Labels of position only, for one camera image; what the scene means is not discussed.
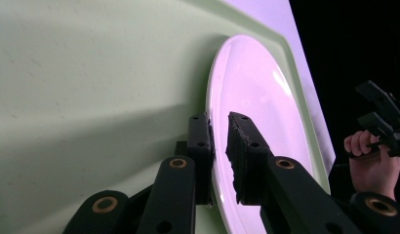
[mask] light green surface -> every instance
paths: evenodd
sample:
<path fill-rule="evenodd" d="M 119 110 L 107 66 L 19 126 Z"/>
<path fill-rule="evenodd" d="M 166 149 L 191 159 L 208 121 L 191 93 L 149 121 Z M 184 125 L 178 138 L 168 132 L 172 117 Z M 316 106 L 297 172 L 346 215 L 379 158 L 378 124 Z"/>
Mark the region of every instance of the light green surface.
<path fill-rule="evenodd" d="M 152 183 L 239 33 L 281 66 L 329 191 L 292 53 L 270 29 L 217 1 L 3 0 L 0 233 L 61 233 L 89 196 Z M 224 232 L 218 214 L 198 207 L 197 233 Z"/>

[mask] black background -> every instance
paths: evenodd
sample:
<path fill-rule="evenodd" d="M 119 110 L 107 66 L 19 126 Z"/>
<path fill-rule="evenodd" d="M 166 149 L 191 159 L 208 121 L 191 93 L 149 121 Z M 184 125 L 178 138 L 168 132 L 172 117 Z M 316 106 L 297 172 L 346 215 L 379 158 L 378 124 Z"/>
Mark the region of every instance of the black background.
<path fill-rule="evenodd" d="M 372 80 L 400 99 L 400 0 L 290 0 L 303 50 L 337 160 L 332 195 L 354 192 L 343 139 L 362 130 L 357 118 L 375 111 L 355 87 Z M 396 187 L 400 203 L 400 179 Z"/>

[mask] white dish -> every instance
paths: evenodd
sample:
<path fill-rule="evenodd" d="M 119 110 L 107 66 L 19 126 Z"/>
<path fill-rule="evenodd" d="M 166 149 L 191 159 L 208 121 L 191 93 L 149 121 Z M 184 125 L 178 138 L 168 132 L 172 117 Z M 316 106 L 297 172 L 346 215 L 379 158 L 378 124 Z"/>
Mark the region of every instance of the white dish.
<path fill-rule="evenodd" d="M 210 73 L 207 111 L 216 145 L 213 183 L 226 230 L 265 233 L 260 207 L 236 203 L 233 171 L 225 155 L 229 112 L 251 117 L 275 156 L 298 160 L 310 174 L 312 165 L 303 122 L 288 82 L 258 40 L 241 34 L 221 46 Z"/>

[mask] white plate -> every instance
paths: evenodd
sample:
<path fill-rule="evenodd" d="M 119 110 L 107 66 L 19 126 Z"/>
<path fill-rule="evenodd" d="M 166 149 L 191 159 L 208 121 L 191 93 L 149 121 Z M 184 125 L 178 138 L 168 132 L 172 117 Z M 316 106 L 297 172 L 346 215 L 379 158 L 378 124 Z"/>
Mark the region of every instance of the white plate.
<path fill-rule="evenodd" d="M 265 46 L 248 35 L 224 42 L 212 66 L 207 111 L 214 129 L 213 183 L 230 233 L 265 233 L 260 207 L 236 203 L 233 171 L 225 155 L 228 114 L 252 118 L 275 156 L 298 160 L 312 174 L 303 123 L 287 80 Z"/>

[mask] human hand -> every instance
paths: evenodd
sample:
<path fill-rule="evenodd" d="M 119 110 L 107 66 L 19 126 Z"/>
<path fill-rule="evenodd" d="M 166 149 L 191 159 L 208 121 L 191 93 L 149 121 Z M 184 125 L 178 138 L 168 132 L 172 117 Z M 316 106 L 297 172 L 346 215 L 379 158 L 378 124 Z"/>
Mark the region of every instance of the human hand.
<path fill-rule="evenodd" d="M 368 131 L 358 131 L 343 141 L 349 159 L 352 184 L 357 192 L 375 192 L 395 201 L 394 188 L 400 174 L 400 157 L 389 157 L 388 146 L 379 145 L 380 151 L 371 152 L 367 145 L 379 141 Z"/>

